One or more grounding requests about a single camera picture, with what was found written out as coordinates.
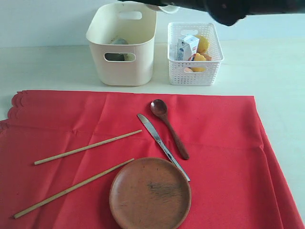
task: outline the chopstick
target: chopstick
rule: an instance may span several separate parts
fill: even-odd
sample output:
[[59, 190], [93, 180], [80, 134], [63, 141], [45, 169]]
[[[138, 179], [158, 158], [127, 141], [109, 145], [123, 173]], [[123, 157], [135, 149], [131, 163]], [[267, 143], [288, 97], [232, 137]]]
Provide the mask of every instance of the chopstick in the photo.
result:
[[65, 194], [67, 194], [67, 193], [69, 193], [69, 192], [72, 192], [73, 190], [75, 190], [75, 189], [77, 189], [77, 188], [79, 188], [79, 187], [81, 187], [81, 186], [83, 186], [83, 185], [88, 184], [88, 183], [91, 182], [91, 181], [96, 180], [97, 178], [100, 178], [100, 177], [106, 175], [107, 173], [112, 172], [113, 170], [115, 170], [115, 169], [117, 169], [117, 168], [119, 168], [119, 167], [122, 167], [122, 166], [126, 165], [127, 163], [129, 163], [129, 162], [131, 162], [131, 161], [133, 161], [133, 160], [134, 160], [134, 158], [132, 158], [132, 159], [130, 159], [130, 160], [128, 160], [128, 161], [125, 161], [125, 162], [123, 162], [123, 163], [121, 163], [121, 164], [119, 164], [119, 165], [117, 165], [117, 166], [112, 167], [112, 168], [109, 168], [109, 169], [107, 169], [107, 170], [105, 170], [105, 171], [103, 171], [103, 172], [101, 172], [101, 173], [99, 173], [99, 174], [97, 174], [97, 175], [95, 175], [95, 176], [92, 176], [91, 178], [89, 178], [89, 179], [87, 179], [87, 180], [84, 180], [84, 181], [82, 181], [81, 183], [78, 183], [78, 184], [76, 184], [76, 185], [74, 185], [74, 186], [72, 186], [72, 187], [70, 187], [70, 188], [67, 188], [66, 190], [63, 190], [62, 192], [57, 193], [57, 194], [55, 194], [54, 196], [51, 196], [51, 197], [49, 197], [49, 198], [47, 198], [47, 199], [45, 199], [45, 200], [43, 200], [43, 201], [41, 201], [41, 202], [39, 202], [39, 203], [37, 203], [37, 204], [35, 204], [35, 205], [33, 205], [33, 206], [27, 208], [27, 209], [25, 209], [25, 210], [23, 210], [23, 211], [21, 211], [21, 212], [15, 214], [15, 215], [14, 215], [14, 218], [17, 219], [17, 218], [19, 218], [19, 217], [21, 217], [21, 216], [23, 216], [23, 215], [25, 215], [25, 214], [27, 214], [27, 213], [29, 213], [29, 212], [35, 210], [35, 209], [37, 209], [37, 208], [39, 208], [39, 207], [41, 207], [41, 206], [47, 204], [47, 203], [49, 203], [49, 202], [51, 202], [51, 201], [53, 201], [53, 200], [55, 200], [55, 199], [57, 199], [57, 198], [59, 198], [59, 197], [65, 195]]
[[39, 165], [39, 164], [42, 164], [42, 163], [45, 163], [45, 162], [48, 162], [48, 161], [52, 161], [52, 160], [64, 157], [64, 156], [68, 156], [68, 155], [71, 155], [71, 154], [78, 153], [78, 152], [83, 151], [83, 150], [87, 150], [87, 149], [91, 149], [93, 147], [101, 146], [101, 145], [104, 145], [106, 143], [113, 142], [115, 140], [137, 134], [141, 131], [142, 130], [137, 130], [137, 131], [134, 131], [134, 132], [131, 132], [131, 133], [128, 133], [128, 134], [124, 134], [124, 135], [117, 136], [117, 137], [114, 137], [114, 138], [110, 138], [110, 139], [107, 139], [107, 140], [104, 140], [104, 141], [101, 141], [101, 142], [98, 142], [98, 143], [94, 143], [94, 144], [89, 145], [89, 146], [85, 146], [85, 147], [82, 147], [82, 148], [79, 148], [79, 149], [74, 149], [72, 151], [69, 151], [69, 152], [66, 152], [66, 153], [63, 153], [63, 154], [58, 154], [58, 155], [55, 155], [55, 156], [48, 157], [46, 159], [35, 161], [34, 165]]

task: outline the wooden plate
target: wooden plate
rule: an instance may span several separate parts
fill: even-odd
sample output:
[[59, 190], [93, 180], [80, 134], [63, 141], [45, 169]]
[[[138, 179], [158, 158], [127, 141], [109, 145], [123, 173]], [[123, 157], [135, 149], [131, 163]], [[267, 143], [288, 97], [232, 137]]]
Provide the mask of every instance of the wooden plate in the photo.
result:
[[191, 206], [191, 188], [172, 163], [156, 157], [137, 159], [115, 177], [110, 209], [123, 229], [175, 229]]

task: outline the knife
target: knife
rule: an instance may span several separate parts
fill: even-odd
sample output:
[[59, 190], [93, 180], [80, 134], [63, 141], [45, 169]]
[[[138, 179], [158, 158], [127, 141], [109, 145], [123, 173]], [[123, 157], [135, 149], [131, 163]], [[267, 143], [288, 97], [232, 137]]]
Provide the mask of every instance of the knife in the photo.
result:
[[151, 122], [142, 114], [138, 114], [138, 118], [143, 123], [145, 128], [148, 130], [148, 132], [152, 135], [152, 137], [155, 139], [155, 141], [159, 144], [161, 149], [164, 151], [168, 159], [178, 167], [178, 169], [184, 174], [187, 181], [191, 181], [190, 178], [187, 176], [186, 172], [183, 170], [181, 165], [177, 162], [177, 160], [173, 157], [171, 152], [168, 150], [168, 148], [164, 145], [163, 141], [161, 140], [159, 134], [157, 133], [156, 129], [153, 127]]

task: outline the white plastic basket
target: white plastic basket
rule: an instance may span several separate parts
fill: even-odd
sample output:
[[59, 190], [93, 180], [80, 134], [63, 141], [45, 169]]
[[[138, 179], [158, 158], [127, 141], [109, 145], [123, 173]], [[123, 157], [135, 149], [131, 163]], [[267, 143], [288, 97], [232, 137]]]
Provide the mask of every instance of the white plastic basket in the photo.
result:
[[[141, 18], [133, 18], [139, 13]], [[157, 14], [142, 3], [111, 3], [100, 7], [86, 37], [100, 80], [108, 85], [139, 86], [153, 73], [153, 47]], [[117, 38], [128, 45], [110, 44]], [[127, 53], [128, 61], [108, 61], [106, 53]]]
[[[176, 61], [178, 38], [190, 33], [202, 35], [210, 43], [207, 54], [212, 61]], [[202, 85], [210, 86], [214, 83], [218, 69], [224, 59], [215, 26], [202, 22], [172, 22], [168, 25], [168, 60], [170, 66], [170, 83], [173, 85]], [[203, 72], [185, 72], [185, 68], [203, 68]]]

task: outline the table surface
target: table surface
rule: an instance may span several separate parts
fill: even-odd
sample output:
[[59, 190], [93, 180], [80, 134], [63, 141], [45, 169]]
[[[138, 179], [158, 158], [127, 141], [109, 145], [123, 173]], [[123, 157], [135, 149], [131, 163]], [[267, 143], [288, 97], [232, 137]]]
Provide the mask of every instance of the table surface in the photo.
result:
[[276, 157], [305, 221], [305, 38], [223, 41], [212, 86], [169, 83], [166, 44], [155, 45], [154, 74], [143, 86], [104, 85], [88, 46], [0, 49], [0, 120], [29, 89], [160, 94], [254, 95]]

